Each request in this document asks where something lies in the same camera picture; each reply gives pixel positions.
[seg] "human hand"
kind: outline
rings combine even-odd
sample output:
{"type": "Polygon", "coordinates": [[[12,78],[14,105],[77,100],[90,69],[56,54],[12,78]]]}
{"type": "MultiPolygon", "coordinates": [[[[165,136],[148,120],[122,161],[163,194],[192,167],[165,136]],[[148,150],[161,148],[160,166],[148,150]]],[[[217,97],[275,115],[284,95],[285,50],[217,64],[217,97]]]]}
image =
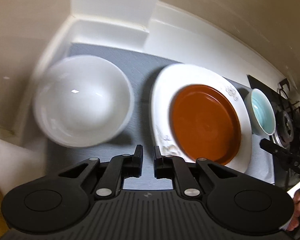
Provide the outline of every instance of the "human hand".
{"type": "Polygon", "coordinates": [[[300,189],[296,191],[293,197],[294,203],[294,212],[292,219],[287,227],[287,231],[293,231],[299,226],[299,217],[300,217],[300,189]]]}

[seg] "light blue bowl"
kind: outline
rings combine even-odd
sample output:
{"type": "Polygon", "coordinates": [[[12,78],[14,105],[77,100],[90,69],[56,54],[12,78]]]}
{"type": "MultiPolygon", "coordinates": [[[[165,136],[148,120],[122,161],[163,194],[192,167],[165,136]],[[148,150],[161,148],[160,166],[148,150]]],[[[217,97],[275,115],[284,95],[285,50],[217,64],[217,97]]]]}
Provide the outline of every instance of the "light blue bowl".
{"type": "Polygon", "coordinates": [[[248,110],[252,132],[267,137],[275,131],[275,116],[266,95],[259,89],[253,89],[244,99],[248,110]]]}

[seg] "bowl rim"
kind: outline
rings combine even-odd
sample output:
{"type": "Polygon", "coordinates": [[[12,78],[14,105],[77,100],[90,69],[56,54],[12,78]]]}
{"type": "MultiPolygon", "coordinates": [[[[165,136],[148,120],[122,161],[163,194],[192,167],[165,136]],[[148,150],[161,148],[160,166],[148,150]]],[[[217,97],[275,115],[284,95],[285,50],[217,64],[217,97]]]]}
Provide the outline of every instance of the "bowl rim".
{"type": "Polygon", "coordinates": [[[273,135],[273,133],[274,133],[274,131],[275,131],[275,128],[276,128],[276,121],[275,121],[275,115],[274,115],[273,108],[272,108],[271,103],[270,103],[269,99],[267,98],[267,96],[266,96],[260,89],[254,88],[254,89],[251,91],[250,104],[251,104],[251,108],[252,108],[252,111],[253,111],[253,115],[254,115],[255,119],[257,120],[259,127],[263,130],[263,132],[264,132],[265,134],[267,134],[267,135],[273,135]],[[256,116],[256,114],[255,114],[255,112],[254,112],[253,104],[252,104],[252,97],[253,97],[253,93],[255,93],[255,92],[258,92],[263,98],[266,99],[267,106],[269,106],[270,109],[271,109],[271,117],[272,117],[272,119],[273,119],[273,121],[274,121],[274,126],[273,126],[273,131],[272,131],[272,133],[267,133],[267,132],[265,131],[265,129],[264,129],[264,128],[262,127],[262,125],[260,124],[260,122],[259,122],[259,120],[258,120],[258,118],[257,118],[257,116],[256,116]]]}
{"type": "Polygon", "coordinates": [[[95,146],[104,142],[107,142],[109,140],[111,140],[112,138],[116,137],[119,133],[121,133],[123,131],[123,129],[127,126],[128,122],[131,119],[132,113],[133,113],[133,109],[134,109],[134,103],[135,103],[135,96],[134,96],[134,91],[132,88],[132,85],[130,83],[130,80],[128,79],[128,77],[126,76],[126,74],[114,63],[112,63],[109,60],[106,60],[102,57],[98,57],[98,56],[94,56],[94,55],[88,55],[88,54],[82,54],[82,55],[74,55],[74,56],[70,56],[70,57],[66,57],[63,58],[62,60],[59,60],[57,62],[55,62],[53,65],[51,65],[48,69],[46,69],[46,71],[43,73],[41,79],[39,80],[38,84],[37,84],[37,88],[35,90],[34,96],[33,96],[33,101],[32,101],[32,109],[33,109],[33,113],[34,113],[34,118],[36,120],[36,123],[38,124],[39,128],[41,129],[41,131],[53,142],[57,143],[58,145],[64,146],[64,147],[69,147],[69,148],[79,148],[79,147],[91,147],[91,146],[95,146]],[[48,71],[50,71],[52,68],[57,68],[58,65],[63,64],[65,62],[77,59],[77,58],[98,58],[98,60],[102,60],[102,61],[106,61],[108,63],[110,63],[112,66],[114,66],[117,70],[119,70],[119,72],[121,73],[121,76],[124,78],[125,83],[127,84],[128,90],[129,90],[129,95],[130,95],[130,102],[129,102],[129,108],[127,110],[127,113],[125,115],[125,118],[123,119],[121,125],[118,127],[118,129],[116,130],[115,133],[113,133],[112,136],[95,142],[95,143],[85,143],[85,144],[74,144],[74,143],[65,143],[64,141],[60,142],[59,140],[56,139],[55,135],[53,133],[50,132],[49,129],[46,128],[46,125],[44,125],[44,122],[42,121],[42,118],[40,118],[39,115],[39,110],[38,110],[38,103],[37,103],[37,95],[39,93],[39,87],[40,87],[40,83],[43,80],[43,78],[45,77],[45,75],[47,74],[48,71]]]}

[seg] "oval white platter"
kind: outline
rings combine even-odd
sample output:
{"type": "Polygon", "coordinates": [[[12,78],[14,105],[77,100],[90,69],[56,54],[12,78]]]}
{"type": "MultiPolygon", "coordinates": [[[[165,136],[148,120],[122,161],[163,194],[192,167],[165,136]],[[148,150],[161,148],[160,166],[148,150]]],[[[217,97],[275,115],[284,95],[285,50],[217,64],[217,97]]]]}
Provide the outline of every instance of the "oval white platter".
{"type": "Polygon", "coordinates": [[[176,93],[188,85],[202,84],[222,93],[235,109],[241,128],[241,142],[237,155],[226,165],[245,172],[251,159],[252,131],[245,104],[236,88],[225,78],[203,67],[189,64],[173,64],[158,75],[151,94],[151,125],[153,139],[162,155],[177,155],[186,162],[194,162],[179,147],[170,128],[170,104],[176,93]]]}

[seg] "gray countertop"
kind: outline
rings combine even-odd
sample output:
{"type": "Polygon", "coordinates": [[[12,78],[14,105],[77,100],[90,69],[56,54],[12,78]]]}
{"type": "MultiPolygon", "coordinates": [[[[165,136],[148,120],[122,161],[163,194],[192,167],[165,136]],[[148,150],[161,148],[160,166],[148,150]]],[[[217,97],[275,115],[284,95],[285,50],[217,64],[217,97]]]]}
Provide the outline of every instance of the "gray countertop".
{"type": "MultiPolygon", "coordinates": [[[[124,131],[109,142],[87,148],[66,148],[48,141],[47,173],[55,172],[90,157],[98,157],[102,162],[113,156],[133,154],[137,144],[143,145],[144,160],[142,176],[128,178],[124,181],[125,189],[172,189],[169,179],[156,179],[153,172],[152,142],[150,130],[149,98],[155,78],[163,67],[176,61],[142,54],[134,51],[108,48],[102,46],[73,44],[69,56],[88,54],[107,59],[117,65],[129,78],[135,95],[135,107],[130,122],[124,131]]],[[[236,82],[230,81],[245,97],[251,90],[236,82]]],[[[246,174],[274,183],[272,155],[260,149],[260,137],[252,135],[252,156],[246,174]]]]}

